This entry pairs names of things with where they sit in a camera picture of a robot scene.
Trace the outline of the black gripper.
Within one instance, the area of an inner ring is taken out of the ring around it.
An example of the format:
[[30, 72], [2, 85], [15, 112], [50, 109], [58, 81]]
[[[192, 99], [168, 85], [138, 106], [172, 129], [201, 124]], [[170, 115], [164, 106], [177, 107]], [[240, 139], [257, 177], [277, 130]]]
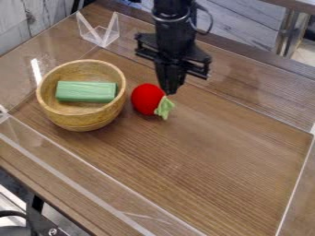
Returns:
[[201, 79], [208, 77], [210, 56], [196, 45], [196, 34], [208, 34], [197, 30], [196, 13], [162, 15], [153, 13], [153, 33], [136, 33], [134, 54], [154, 63], [160, 88], [174, 94], [184, 83], [185, 75]]

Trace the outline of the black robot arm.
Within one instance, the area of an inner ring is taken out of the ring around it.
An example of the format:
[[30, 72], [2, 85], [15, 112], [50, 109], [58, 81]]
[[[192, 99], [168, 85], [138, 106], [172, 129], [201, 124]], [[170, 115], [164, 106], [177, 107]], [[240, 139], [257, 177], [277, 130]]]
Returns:
[[208, 78], [212, 57], [197, 47], [196, 35], [212, 30], [212, 14], [196, 0], [153, 0], [153, 33], [136, 33], [134, 54], [154, 64], [158, 86], [173, 95], [185, 76]]

